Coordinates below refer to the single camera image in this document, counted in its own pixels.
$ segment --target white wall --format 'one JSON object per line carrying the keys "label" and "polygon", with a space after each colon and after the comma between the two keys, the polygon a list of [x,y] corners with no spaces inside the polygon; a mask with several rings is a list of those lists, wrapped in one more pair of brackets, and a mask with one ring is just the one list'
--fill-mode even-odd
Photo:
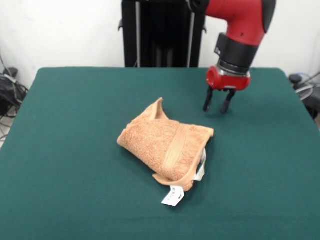
{"label": "white wall", "polygon": [[[124,66],[120,0],[0,0],[0,13],[2,56],[28,87],[42,67]],[[253,66],[287,74],[320,70],[319,13],[319,0],[277,0]],[[206,26],[200,67],[217,62],[214,47],[227,25],[207,18]]]}

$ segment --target towel tag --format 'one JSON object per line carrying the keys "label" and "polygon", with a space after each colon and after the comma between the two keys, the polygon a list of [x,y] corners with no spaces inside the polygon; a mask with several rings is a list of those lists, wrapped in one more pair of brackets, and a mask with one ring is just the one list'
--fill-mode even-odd
{"label": "towel tag", "polygon": [[184,198],[185,192],[182,186],[170,186],[170,188],[170,192],[161,203],[175,207]]}
{"label": "towel tag", "polygon": [[198,182],[202,181],[202,178],[205,175],[205,165],[206,165],[205,163],[206,163],[206,160],[207,160],[207,152],[206,152],[206,149],[204,148],[202,156],[201,156],[201,163],[200,163],[201,167],[199,168],[198,172],[194,176],[194,178],[193,178],[194,181],[198,181]]}

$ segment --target green tablecloth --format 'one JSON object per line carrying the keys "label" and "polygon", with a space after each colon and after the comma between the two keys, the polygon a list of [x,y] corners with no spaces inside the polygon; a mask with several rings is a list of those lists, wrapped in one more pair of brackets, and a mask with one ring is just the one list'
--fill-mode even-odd
{"label": "green tablecloth", "polygon": [[[320,239],[320,134],[278,69],[252,69],[229,112],[206,69],[44,68],[0,151],[1,240]],[[206,174],[177,207],[117,145],[163,97],[215,129]]]}

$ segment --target red robot arm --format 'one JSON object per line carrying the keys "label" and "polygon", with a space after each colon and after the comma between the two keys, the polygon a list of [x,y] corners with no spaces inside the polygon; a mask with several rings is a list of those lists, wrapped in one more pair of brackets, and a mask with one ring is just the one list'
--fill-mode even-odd
{"label": "red robot arm", "polygon": [[220,34],[214,50],[219,55],[217,66],[207,72],[209,88],[203,107],[208,111],[213,90],[230,91],[221,108],[226,113],[236,91],[250,84],[249,69],[270,27],[276,0],[188,0],[188,5],[196,14],[228,23],[226,34]]}

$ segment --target folded towel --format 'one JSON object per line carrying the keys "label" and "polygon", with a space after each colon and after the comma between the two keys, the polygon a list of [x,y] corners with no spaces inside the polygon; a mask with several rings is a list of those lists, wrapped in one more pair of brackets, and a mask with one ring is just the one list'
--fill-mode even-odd
{"label": "folded towel", "polygon": [[189,191],[212,128],[170,120],[159,98],[122,131],[117,143],[143,161],[162,185]]}

